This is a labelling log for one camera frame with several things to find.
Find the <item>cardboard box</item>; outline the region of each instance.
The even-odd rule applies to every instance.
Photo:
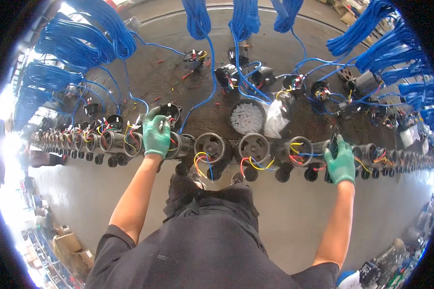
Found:
[[[63,255],[82,251],[81,244],[74,233],[56,237],[53,239],[53,243],[58,247],[58,251]]]
[[[35,252],[35,249],[33,246],[28,246],[27,251],[29,252],[30,261],[33,261],[33,260],[38,258],[37,253]]]
[[[82,260],[84,260],[88,269],[92,269],[95,262],[95,256],[93,256],[92,252],[90,250],[85,250],[82,253],[79,253],[79,255],[82,257]]]

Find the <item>black plastic part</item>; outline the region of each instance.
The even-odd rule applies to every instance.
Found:
[[[373,169],[373,171],[371,172],[371,177],[372,178],[379,178],[380,177],[380,171],[378,169]]]
[[[254,182],[255,180],[257,180],[258,176],[259,172],[251,166],[248,166],[244,170],[244,177],[248,182]]]
[[[370,173],[367,172],[366,170],[362,170],[362,172],[361,172],[361,178],[362,179],[369,179],[370,178]]]
[[[233,65],[237,64],[237,58],[235,53],[236,47],[230,47],[228,48],[227,55],[228,60],[230,60],[230,63]],[[238,62],[240,66],[245,66],[249,63],[249,51],[247,47],[238,46],[239,51],[239,57]]]
[[[218,179],[220,179],[222,177],[222,171],[219,170],[218,168],[215,168],[214,166],[212,166],[212,177],[210,177],[210,168],[207,170],[207,177],[208,179],[211,179],[213,181],[217,181]]]
[[[108,158],[108,167],[116,167],[117,166],[117,158],[109,157]]]
[[[283,163],[281,167],[275,172],[275,179],[280,183],[286,183],[289,181],[294,166],[290,163]]]
[[[315,182],[318,178],[318,171],[314,170],[312,167],[309,167],[304,172],[304,177],[309,182]]]
[[[204,57],[201,58],[204,51],[201,52],[201,55],[198,53],[201,50],[196,51],[193,54],[193,51],[188,51],[185,53],[185,56],[183,57],[183,62],[185,63],[185,67],[188,69],[193,70],[200,70],[203,67],[204,64]]]
[[[267,66],[261,66],[257,72],[251,75],[251,79],[259,90],[268,88],[276,82],[273,68]]]
[[[122,124],[124,122],[124,118],[119,114],[112,114],[106,118],[106,121],[110,124],[110,129],[113,129],[113,132],[122,132]]]
[[[104,154],[99,153],[95,156],[95,165],[101,165],[103,164],[103,158],[104,158]]]
[[[85,159],[86,159],[87,161],[92,161],[92,160],[93,160],[93,153],[87,153],[87,154],[85,155]]]
[[[179,163],[178,165],[175,166],[175,173],[179,176],[185,177],[188,175],[189,172],[190,170],[188,169],[185,163]]]
[[[216,74],[217,81],[220,83],[220,86],[226,90],[230,91],[231,87],[229,86],[229,79],[236,79],[236,82],[233,82],[233,85],[239,85],[239,74],[237,71],[237,67],[233,64],[227,64],[220,68],[214,70]]]

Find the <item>concrete floor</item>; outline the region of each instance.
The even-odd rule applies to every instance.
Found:
[[[208,1],[208,4],[221,2]],[[268,0],[260,0],[259,5],[271,6]],[[131,13],[143,21],[178,9],[182,9],[179,1],[156,0],[132,8]],[[305,0],[300,12],[347,29],[333,8],[316,0]],[[68,225],[82,246],[95,252],[117,201],[141,161],[136,158],[125,167],[108,168],[106,164],[95,166],[85,160],[70,159],[66,166],[31,168],[29,174],[35,178],[39,193],[48,200],[56,222]],[[156,177],[140,239],[155,231],[165,218],[162,209],[175,165],[174,161],[165,162]],[[225,187],[237,169],[229,167],[219,181],[207,183],[208,188]],[[334,186],[323,182],[321,174],[314,183],[306,182],[303,174],[303,169],[294,169],[290,180],[281,184],[273,173],[262,172],[251,184],[260,212],[262,241],[270,258],[289,274],[311,265],[336,197]],[[399,237],[434,191],[425,181],[428,178],[413,173],[379,180],[357,179],[352,238],[344,269],[359,268]]]

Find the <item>hanging blue cable bundle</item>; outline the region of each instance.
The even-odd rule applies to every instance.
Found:
[[[92,47],[98,50],[99,61],[102,63],[111,63],[116,59],[112,43],[98,28],[90,24],[65,20],[59,17],[59,14],[62,13],[58,12],[56,17],[45,26],[45,32],[53,34],[56,37],[79,38],[91,43]]]
[[[275,23],[273,24],[273,30],[280,33],[290,31],[294,25],[296,16],[301,9],[302,3],[304,3],[304,0],[283,0],[283,6],[287,12],[287,17],[278,13]]]
[[[136,42],[117,12],[103,0],[66,0],[69,6],[83,10],[109,33],[116,57],[126,59],[136,51]]]
[[[23,86],[34,85],[51,91],[58,91],[71,83],[78,84],[82,79],[81,73],[69,72],[58,66],[33,61],[26,67]]]
[[[401,78],[408,78],[416,75],[432,75],[432,69],[426,64],[420,64],[421,61],[415,62],[410,66],[396,68],[385,71],[381,74],[381,79],[386,85],[391,85],[399,81]]]
[[[371,62],[375,61],[375,59],[379,59],[383,54],[404,44],[419,48],[419,45],[416,45],[417,41],[415,37],[415,34],[405,25],[404,20],[399,19],[395,29],[387,32],[380,40],[361,54],[355,64],[357,67],[370,67]]]
[[[401,83],[399,84],[399,91],[401,95],[407,95],[411,92],[426,92],[427,96],[434,97],[434,81]]]
[[[259,33],[260,20],[257,0],[234,0],[233,16],[228,26],[235,34],[238,42],[248,39],[251,33]]]
[[[186,12],[186,27],[196,40],[206,39],[210,32],[210,18],[205,0],[182,0]]]
[[[349,54],[357,44],[371,34],[379,21],[394,11],[390,0],[371,0],[357,21],[343,35],[328,40],[326,47],[334,56]]]
[[[381,57],[368,62],[367,65],[361,65],[362,63],[356,62],[355,66],[361,73],[364,73],[367,70],[370,70],[373,73],[379,73],[389,66],[424,58],[424,51],[421,48],[412,48],[407,45],[401,45],[389,50],[387,53],[381,55]]]
[[[101,64],[97,49],[88,47],[78,39],[49,34],[45,30],[40,32],[34,49],[37,53],[52,54],[70,69],[82,73]]]

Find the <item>work glove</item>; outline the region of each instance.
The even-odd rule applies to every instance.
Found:
[[[338,153],[335,159],[333,159],[328,148],[325,150],[325,161],[330,177],[335,185],[344,180],[349,180],[355,185],[355,165],[353,163],[352,148],[341,135],[337,136],[336,142]]]
[[[170,146],[170,122],[166,116],[157,115],[160,110],[158,106],[146,114],[143,121],[143,144],[145,155],[154,153],[164,159]]]

